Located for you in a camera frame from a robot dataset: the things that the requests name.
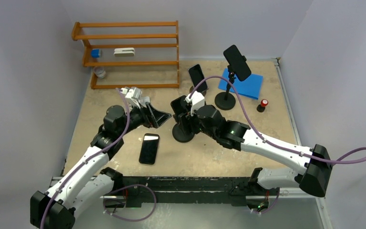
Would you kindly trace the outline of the black phone from silver stand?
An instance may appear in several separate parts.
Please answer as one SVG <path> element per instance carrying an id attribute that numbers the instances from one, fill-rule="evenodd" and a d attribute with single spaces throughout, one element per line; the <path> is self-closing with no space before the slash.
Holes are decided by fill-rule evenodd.
<path id="1" fill-rule="evenodd" d="M 160 136 L 158 134 L 145 134 L 142 140 L 142 147 L 139 156 L 139 163 L 154 165 L 158 152 Z"/>

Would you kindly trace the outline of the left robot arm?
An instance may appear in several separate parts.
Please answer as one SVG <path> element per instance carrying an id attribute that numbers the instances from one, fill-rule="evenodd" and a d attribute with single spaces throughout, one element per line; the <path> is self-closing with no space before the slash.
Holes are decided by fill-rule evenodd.
<path id="1" fill-rule="evenodd" d="M 149 102 L 129 109 L 107 109 L 98 134 L 78 163 L 45 192 L 30 198 L 30 223 L 39 229 L 71 229 L 77 218 L 101 196 L 118 195 L 123 175 L 103 168 L 124 144 L 123 136 L 140 127 L 159 128 L 171 114 L 156 110 Z"/>

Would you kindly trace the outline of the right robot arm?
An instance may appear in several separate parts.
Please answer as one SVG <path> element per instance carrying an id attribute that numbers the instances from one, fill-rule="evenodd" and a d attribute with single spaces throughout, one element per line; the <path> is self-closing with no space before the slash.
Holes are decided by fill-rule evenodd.
<path id="1" fill-rule="evenodd" d="M 191 105 L 172 105 L 176 125 L 173 137 L 186 143 L 203 133 L 227 149 L 255 153 L 285 165 L 286 169 L 257 168 L 248 187 L 254 194 L 277 187 L 299 187 L 305 193 L 323 198 L 333 166 L 327 149 L 319 144 L 310 148 L 294 145 L 258 132 L 252 125 L 226 120 L 213 105 L 192 109 Z"/>

